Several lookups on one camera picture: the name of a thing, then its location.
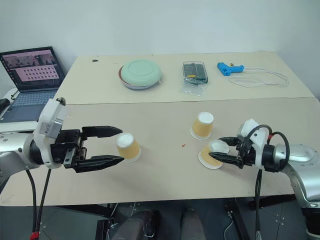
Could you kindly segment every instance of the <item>mint green lid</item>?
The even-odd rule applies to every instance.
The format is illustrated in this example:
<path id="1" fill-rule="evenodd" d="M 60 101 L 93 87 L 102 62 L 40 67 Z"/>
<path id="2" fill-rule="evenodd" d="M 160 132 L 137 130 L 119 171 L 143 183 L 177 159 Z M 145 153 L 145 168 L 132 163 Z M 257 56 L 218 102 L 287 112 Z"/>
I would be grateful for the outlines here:
<path id="1" fill-rule="evenodd" d="M 160 67 L 147 59 L 130 61 L 121 70 L 122 79 L 128 84 L 138 87 L 153 85 L 160 80 L 161 76 Z"/>

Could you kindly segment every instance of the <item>robotic arm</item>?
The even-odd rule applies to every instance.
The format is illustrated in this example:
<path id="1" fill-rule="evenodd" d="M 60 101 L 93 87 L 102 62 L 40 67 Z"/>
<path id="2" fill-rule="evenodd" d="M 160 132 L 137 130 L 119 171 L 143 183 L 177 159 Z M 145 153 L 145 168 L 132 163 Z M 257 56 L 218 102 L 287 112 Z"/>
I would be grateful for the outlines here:
<path id="1" fill-rule="evenodd" d="M 96 171 L 114 166 L 124 160 L 113 155 L 86 159 L 83 147 L 88 137 L 105 138 L 122 133 L 113 126 L 87 126 L 61 130 L 66 117 L 65 100 L 49 99 L 33 133 L 0 133 L 0 185 L 11 175 L 46 165 L 50 169 L 64 165 L 77 173 Z"/>
<path id="2" fill-rule="evenodd" d="M 220 140 L 236 147 L 238 155 L 210 152 L 209 155 L 223 163 L 233 164 L 240 169 L 244 165 L 255 165 L 267 172 L 283 172 L 290 178 L 291 186 L 306 218 L 309 239 L 320 239 L 320 162 L 317 151 L 309 146 L 288 144 L 270 145 L 273 135 L 267 125 L 258 125 L 247 120 L 237 137 L 222 137 Z"/>

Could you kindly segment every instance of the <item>gray pants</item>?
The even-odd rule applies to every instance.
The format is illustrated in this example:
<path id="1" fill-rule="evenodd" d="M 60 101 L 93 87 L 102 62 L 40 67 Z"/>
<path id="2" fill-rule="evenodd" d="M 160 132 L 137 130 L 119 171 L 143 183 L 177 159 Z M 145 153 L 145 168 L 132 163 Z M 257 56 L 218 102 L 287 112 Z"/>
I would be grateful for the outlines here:
<path id="1" fill-rule="evenodd" d="M 155 234 L 155 219 L 151 211 L 140 211 L 126 220 L 112 240 L 143 240 Z M 180 240 L 206 240 L 202 223 L 193 209 L 184 212 Z"/>

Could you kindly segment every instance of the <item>yellow paper cup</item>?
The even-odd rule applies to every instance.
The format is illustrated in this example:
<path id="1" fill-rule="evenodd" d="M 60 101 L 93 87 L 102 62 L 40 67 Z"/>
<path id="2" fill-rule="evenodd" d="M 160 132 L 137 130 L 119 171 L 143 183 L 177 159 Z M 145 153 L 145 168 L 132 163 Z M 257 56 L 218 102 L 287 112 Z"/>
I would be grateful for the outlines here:
<path id="1" fill-rule="evenodd" d="M 210 112 L 200 112 L 190 129 L 191 135 L 199 140 L 208 139 L 211 135 L 213 122 L 214 116 Z"/>
<path id="2" fill-rule="evenodd" d="M 115 143 L 120 156 L 124 158 L 125 162 L 132 163 L 140 158 L 141 147 L 131 133 L 124 132 L 119 134 Z"/>
<path id="3" fill-rule="evenodd" d="M 198 154 L 198 159 L 208 169 L 218 169 L 220 168 L 224 163 L 221 161 L 218 161 L 214 159 L 212 156 L 209 155 L 209 153 L 212 152 L 220 152 L 228 154 L 230 151 L 229 145 L 221 140 L 213 140 L 209 142 L 207 146 L 202 149 L 201 152 Z"/>

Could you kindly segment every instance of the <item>blue glue gun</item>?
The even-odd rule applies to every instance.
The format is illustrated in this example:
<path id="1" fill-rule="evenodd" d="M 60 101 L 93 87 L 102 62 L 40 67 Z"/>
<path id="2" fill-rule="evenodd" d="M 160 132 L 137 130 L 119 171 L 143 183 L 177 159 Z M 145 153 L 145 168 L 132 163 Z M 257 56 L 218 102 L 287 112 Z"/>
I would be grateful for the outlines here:
<path id="1" fill-rule="evenodd" d="M 220 72 L 223 74 L 223 76 L 230 76 L 232 73 L 242 73 L 242 71 L 245 69 L 245 66 L 228 66 L 224 62 L 219 62 L 217 65 Z"/>

